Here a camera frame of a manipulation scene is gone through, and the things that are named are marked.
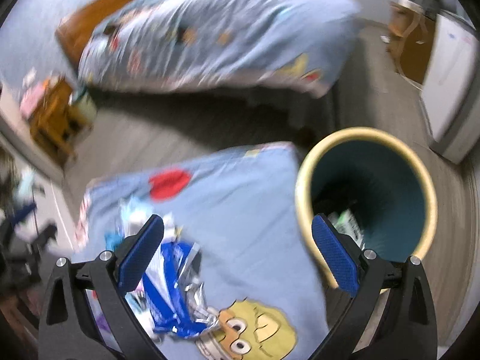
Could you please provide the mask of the blue silver snack bag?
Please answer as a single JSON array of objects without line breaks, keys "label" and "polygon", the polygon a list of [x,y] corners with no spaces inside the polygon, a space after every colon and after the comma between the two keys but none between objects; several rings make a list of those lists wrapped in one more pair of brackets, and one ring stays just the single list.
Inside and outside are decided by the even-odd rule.
[{"label": "blue silver snack bag", "polygon": [[163,225],[160,246],[125,300],[155,343],[166,335],[193,340],[219,329],[219,317],[208,307],[199,277],[199,245],[182,239],[173,214],[163,217]]}]

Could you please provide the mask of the green box in bin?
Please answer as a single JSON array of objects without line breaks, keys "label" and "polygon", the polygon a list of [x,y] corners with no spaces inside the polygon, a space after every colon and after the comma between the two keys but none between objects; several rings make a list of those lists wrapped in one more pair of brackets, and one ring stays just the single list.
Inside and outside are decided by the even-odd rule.
[{"label": "green box in bin", "polygon": [[350,210],[343,211],[340,214],[333,212],[328,216],[328,219],[338,233],[352,238],[361,250],[365,248],[364,233]]}]

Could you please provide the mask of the teal bin yellow rim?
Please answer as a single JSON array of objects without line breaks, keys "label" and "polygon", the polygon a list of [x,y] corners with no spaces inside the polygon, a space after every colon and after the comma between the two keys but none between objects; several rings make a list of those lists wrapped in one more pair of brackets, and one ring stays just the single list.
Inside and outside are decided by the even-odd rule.
[{"label": "teal bin yellow rim", "polygon": [[338,283],[312,236],[317,214],[351,211],[363,245],[402,263],[425,258],[438,222],[430,173],[400,139],[371,127],[349,127],[318,142],[304,158],[295,184],[295,210],[308,252],[327,285]]}]

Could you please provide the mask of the blue cartoon blanket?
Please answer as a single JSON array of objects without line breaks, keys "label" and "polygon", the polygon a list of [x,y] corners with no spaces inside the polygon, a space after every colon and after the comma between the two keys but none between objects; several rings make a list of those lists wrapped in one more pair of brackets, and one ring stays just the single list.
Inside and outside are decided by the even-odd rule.
[{"label": "blue cartoon blanket", "polygon": [[219,328],[162,334],[168,359],[307,359],[327,336],[326,301],[294,207],[299,164],[286,143],[223,150],[171,167],[95,181],[85,192],[74,260],[151,215],[199,247],[205,305]]}]

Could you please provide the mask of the wooden stool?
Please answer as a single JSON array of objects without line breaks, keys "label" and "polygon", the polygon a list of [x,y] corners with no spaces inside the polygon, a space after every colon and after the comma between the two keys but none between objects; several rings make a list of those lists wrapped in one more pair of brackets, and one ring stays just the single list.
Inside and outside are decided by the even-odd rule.
[{"label": "wooden stool", "polygon": [[72,139],[83,129],[93,127],[75,106],[69,104],[71,94],[73,89],[65,76],[49,79],[29,122],[32,140],[61,168],[68,160],[77,159]]}]

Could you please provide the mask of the white green canister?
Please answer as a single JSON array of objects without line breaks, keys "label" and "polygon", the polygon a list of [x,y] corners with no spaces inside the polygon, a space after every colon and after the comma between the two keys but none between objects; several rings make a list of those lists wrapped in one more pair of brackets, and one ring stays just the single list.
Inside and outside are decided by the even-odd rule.
[{"label": "white green canister", "polygon": [[86,88],[74,91],[69,102],[90,124],[95,121],[98,109]]}]

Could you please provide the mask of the pink box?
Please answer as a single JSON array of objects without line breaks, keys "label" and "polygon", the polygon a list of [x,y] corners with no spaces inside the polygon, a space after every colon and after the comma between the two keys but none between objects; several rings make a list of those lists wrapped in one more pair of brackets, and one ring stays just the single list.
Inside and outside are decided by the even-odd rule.
[{"label": "pink box", "polygon": [[32,113],[38,106],[38,103],[43,99],[48,86],[49,80],[44,80],[37,82],[24,92],[19,105],[19,111],[24,119],[31,118]]}]

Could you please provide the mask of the white air purifier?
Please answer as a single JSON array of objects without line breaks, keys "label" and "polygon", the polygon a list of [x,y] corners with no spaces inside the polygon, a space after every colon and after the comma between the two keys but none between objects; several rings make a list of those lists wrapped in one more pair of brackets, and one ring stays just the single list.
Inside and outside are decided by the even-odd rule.
[{"label": "white air purifier", "polygon": [[421,105],[431,150],[460,164],[479,140],[479,31],[445,10],[437,15]]}]

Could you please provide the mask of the wooden headboard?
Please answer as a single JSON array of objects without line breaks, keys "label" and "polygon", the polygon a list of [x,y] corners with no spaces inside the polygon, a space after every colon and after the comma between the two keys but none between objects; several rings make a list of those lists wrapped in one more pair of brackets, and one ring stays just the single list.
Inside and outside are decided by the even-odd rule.
[{"label": "wooden headboard", "polygon": [[62,18],[55,36],[75,71],[78,70],[81,55],[94,29],[131,1],[133,0],[94,0]]}]

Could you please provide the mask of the wooden nightstand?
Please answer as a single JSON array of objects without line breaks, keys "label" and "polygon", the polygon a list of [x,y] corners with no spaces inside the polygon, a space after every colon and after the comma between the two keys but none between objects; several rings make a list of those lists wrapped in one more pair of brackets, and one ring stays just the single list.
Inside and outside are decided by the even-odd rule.
[{"label": "wooden nightstand", "polygon": [[425,15],[422,7],[409,0],[390,2],[390,9],[390,43],[386,49],[396,72],[422,85],[431,58],[435,21]]}]

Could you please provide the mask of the bed with blue duvet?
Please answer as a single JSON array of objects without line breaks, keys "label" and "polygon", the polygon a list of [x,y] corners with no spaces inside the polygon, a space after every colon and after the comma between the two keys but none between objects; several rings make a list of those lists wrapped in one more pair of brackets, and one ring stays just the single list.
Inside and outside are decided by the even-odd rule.
[{"label": "bed with blue duvet", "polygon": [[94,29],[78,77],[125,93],[263,86],[319,98],[352,52],[359,14],[356,0],[133,0]]}]

